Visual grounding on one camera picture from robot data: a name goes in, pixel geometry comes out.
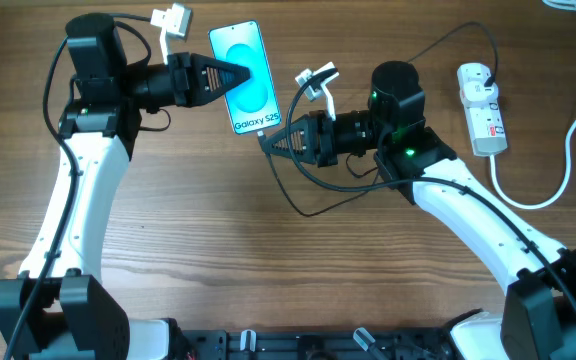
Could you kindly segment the blue Galaxy smartphone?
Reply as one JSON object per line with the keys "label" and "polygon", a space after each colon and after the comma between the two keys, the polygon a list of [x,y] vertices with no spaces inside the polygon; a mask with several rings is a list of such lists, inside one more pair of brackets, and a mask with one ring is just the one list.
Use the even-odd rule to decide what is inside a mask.
{"label": "blue Galaxy smartphone", "polygon": [[234,133],[254,133],[280,124],[281,111],[258,22],[213,28],[208,37],[214,57],[242,71],[241,83],[225,94]]}

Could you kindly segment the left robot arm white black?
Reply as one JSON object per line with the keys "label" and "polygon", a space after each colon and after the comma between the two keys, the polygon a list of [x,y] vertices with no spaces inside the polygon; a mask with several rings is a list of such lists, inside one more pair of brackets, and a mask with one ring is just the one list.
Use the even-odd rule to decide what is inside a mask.
{"label": "left robot arm white black", "polygon": [[199,54],[129,63],[125,14],[89,13],[66,25],[60,50],[75,72],[48,130],[60,167],[41,230],[18,275],[0,280],[0,332],[14,359],[189,359],[174,319],[132,320],[101,282],[116,191],[144,113],[206,105],[247,81],[248,68]]}

